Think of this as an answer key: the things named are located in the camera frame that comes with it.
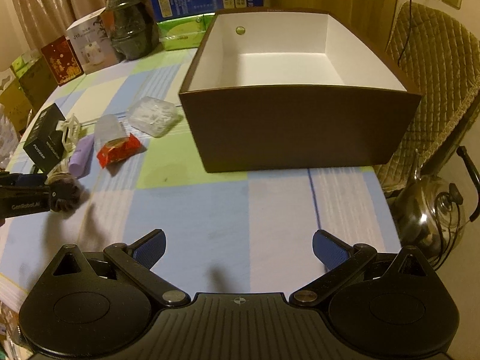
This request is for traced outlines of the dark brown hair scrunchie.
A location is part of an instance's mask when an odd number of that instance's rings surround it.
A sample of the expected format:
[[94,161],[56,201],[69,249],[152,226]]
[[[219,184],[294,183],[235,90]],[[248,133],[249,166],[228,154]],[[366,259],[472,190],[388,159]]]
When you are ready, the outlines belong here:
[[56,173],[46,184],[50,191],[50,209],[54,212],[74,211],[80,204],[82,188],[77,179],[69,173]]

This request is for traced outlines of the translucent plastic cup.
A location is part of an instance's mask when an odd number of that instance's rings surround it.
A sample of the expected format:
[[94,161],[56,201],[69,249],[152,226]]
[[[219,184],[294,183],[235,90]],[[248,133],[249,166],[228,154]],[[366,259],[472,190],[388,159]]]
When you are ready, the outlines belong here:
[[115,115],[104,115],[94,127],[94,147],[100,151],[108,142],[127,136],[122,123]]

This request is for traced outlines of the large brown storage box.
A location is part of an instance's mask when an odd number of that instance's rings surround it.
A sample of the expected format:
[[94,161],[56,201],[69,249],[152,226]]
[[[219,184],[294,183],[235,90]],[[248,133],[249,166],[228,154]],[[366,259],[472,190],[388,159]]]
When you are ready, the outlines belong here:
[[332,14],[258,7],[215,14],[179,98],[214,173],[386,164],[422,96]]

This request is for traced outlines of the white illustrated box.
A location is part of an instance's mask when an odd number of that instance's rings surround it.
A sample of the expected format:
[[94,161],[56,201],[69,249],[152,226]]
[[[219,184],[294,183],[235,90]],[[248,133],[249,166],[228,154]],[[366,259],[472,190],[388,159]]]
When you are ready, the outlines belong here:
[[105,8],[74,21],[66,29],[66,38],[71,42],[84,74],[88,75],[118,64],[122,57],[117,53],[103,24]]

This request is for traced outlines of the red snack packet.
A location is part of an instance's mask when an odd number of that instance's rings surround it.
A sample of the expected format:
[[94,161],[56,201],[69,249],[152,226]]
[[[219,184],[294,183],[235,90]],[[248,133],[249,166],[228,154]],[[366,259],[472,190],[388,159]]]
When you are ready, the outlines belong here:
[[142,143],[130,133],[128,136],[107,142],[97,153],[97,160],[100,167],[105,168],[135,155],[142,146]]

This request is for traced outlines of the white plastic clip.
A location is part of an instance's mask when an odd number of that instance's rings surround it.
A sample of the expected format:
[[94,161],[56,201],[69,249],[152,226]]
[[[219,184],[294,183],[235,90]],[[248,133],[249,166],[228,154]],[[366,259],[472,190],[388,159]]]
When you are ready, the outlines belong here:
[[61,142],[66,152],[72,152],[79,141],[81,124],[75,115],[58,121],[56,130],[62,133]]

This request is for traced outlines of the brown cardboard box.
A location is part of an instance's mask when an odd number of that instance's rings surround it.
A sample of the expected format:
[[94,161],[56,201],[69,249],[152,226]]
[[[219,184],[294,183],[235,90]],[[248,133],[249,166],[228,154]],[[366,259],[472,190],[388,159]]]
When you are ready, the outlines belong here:
[[58,86],[43,56],[20,71],[19,84],[35,113],[41,109]]

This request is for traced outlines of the checkered tablecloth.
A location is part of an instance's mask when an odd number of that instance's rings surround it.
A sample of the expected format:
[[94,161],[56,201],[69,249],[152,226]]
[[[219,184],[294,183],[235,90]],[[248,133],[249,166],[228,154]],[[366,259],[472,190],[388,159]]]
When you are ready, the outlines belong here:
[[89,161],[73,213],[8,219],[1,227],[1,300],[18,310],[59,248],[100,251],[155,228],[167,250],[154,272],[189,294],[292,293],[324,267],[312,252],[323,228],[348,244],[400,249],[369,167],[208,173],[187,122],[114,170]]

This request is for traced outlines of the green tissue pack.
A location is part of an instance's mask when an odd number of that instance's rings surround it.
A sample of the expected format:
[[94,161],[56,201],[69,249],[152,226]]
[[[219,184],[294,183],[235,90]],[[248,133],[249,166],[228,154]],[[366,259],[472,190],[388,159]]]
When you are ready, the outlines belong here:
[[214,13],[208,13],[159,22],[157,25],[163,49],[169,51],[197,48],[214,16]]

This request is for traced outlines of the black product box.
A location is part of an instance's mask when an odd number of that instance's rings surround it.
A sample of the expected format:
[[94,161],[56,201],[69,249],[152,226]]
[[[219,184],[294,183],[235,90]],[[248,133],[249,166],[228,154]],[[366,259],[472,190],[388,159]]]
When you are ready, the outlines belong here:
[[32,130],[24,142],[24,151],[43,173],[49,173],[64,155],[63,132],[57,130],[65,117],[55,103],[39,113]]

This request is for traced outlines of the purple cylindrical object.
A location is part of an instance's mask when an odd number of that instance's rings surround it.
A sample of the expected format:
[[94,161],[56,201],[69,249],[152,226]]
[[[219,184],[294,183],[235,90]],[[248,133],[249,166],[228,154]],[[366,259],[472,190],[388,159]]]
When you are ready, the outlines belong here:
[[76,178],[82,177],[85,173],[86,165],[94,146],[94,139],[93,134],[81,138],[69,160],[69,173]]

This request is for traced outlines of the red gold patterned box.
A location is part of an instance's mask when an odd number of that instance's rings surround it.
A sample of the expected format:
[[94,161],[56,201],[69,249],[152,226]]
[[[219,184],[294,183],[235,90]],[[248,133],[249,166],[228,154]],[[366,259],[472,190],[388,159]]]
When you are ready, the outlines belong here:
[[42,47],[41,53],[58,86],[63,86],[84,73],[71,42],[65,36]]

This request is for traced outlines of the stainless steel kettle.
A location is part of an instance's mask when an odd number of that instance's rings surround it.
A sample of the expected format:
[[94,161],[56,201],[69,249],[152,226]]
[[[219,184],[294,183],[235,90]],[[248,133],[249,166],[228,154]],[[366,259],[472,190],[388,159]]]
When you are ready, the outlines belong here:
[[416,246],[438,270],[460,242],[465,226],[479,218],[479,208],[465,214],[456,184],[423,175],[415,152],[406,186],[390,205],[402,246]]

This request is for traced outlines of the clear bag of swabs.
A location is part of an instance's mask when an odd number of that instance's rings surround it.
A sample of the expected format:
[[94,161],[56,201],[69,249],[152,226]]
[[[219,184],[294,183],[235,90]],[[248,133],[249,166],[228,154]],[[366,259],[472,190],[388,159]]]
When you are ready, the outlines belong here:
[[143,97],[126,111],[129,124],[151,137],[162,137],[180,120],[181,115],[171,102]]

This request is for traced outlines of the dark wrapped bottle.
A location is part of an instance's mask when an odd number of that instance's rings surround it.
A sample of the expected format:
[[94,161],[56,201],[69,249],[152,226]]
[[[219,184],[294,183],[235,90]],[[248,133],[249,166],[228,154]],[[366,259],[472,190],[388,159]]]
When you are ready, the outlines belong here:
[[106,0],[104,25],[113,48],[127,60],[142,58],[159,44],[150,0]]

